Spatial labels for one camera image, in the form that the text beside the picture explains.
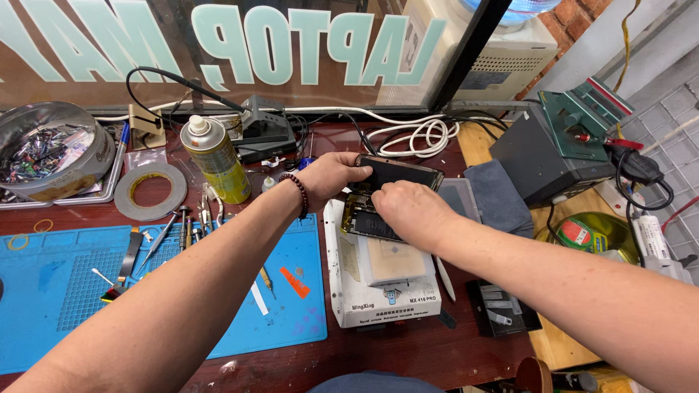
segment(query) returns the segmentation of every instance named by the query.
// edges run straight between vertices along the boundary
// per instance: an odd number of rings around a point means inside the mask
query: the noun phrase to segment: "forearm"
[[[699,383],[699,290],[629,264],[504,234],[459,217],[438,254],[525,301],[656,392]]]
[[[289,180],[262,194],[81,324],[8,392],[178,391],[300,212],[301,193]]]

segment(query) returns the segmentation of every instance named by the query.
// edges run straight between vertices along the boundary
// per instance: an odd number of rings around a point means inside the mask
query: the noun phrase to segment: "roll of tape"
[[[143,207],[134,201],[136,186],[147,178],[161,176],[170,180],[172,187],[167,199],[156,206]],[[167,216],[182,204],[187,196],[187,181],[177,168],[170,164],[153,162],[137,166],[127,172],[114,191],[114,203],[121,214],[137,221],[155,221]]]

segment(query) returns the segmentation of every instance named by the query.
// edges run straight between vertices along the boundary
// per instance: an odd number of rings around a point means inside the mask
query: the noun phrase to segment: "red-brown desk surface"
[[[313,139],[312,153],[316,156],[329,151],[362,151],[356,129],[345,123],[315,127]],[[168,140],[171,141],[168,149],[176,147],[176,137],[170,131]],[[461,149],[455,140],[439,155],[426,159],[422,164],[443,170],[448,178],[455,178],[466,169]],[[251,166],[259,169],[259,164]],[[254,182],[258,189],[253,189],[253,195],[259,193],[260,182],[261,177],[258,176]],[[137,201],[148,196],[162,200],[168,186],[161,185],[162,182],[146,190],[139,188],[137,192],[141,195],[138,195]],[[201,191],[190,187],[185,203],[194,207],[198,200],[201,200]],[[225,205],[225,211],[237,213],[247,204]],[[212,209],[218,211],[216,203]],[[53,220],[53,231],[143,224],[119,213],[114,202],[3,210],[0,217],[3,221],[0,235],[31,233],[34,224],[45,218]],[[167,218],[160,220],[163,223],[167,221]],[[447,263],[445,265],[454,286],[456,303],[451,302],[439,280],[442,307],[456,320],[456,329],[449,330],[436,316],[406,320],[403,324],[387,324],[383,329],[371,331],[341,329],[333,316],[327,291],[325,234],[320,222],[318,230],[326,290],[328,338],[315,343],[207,360],[182,388],[182,392],[305,392],[330,378],[365,370],[390,371],[420,378],[443,389],[452,389],[514,377],[520,361],[534,356],[527,334],[499,338],[478,335],[464,286],[474,276]],[[19,376],[19,373],[0,376],[0,390]]]

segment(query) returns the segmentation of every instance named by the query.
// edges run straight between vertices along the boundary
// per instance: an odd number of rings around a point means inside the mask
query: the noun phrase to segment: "orange sticker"
[[[291,284],[291,287],[294,288],[294,291],[298,294],[299,297],[302,299],[305,299],[305,297],[308,295],[308,292],[310,292],[310,288],[306,287],[300,280],[296,279],[293,274],[291,274],[287,268],[282,267],[279,269],[279,272],[281,272],[284,277],[289,281],[289,284]]]

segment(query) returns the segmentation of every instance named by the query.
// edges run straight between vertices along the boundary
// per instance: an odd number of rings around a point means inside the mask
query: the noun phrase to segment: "hand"
[[[437,254],[444,234],[460,216],[429,187],[405,180],[386,183],[371,201],[381,218],[404,240]]]
[[[319,211],[348,183],[362,181],[371,174],[373,168],[370,166],[354,166],[358,155],[353,152],[326,153],[296,174],[308,193],[309,212]]]

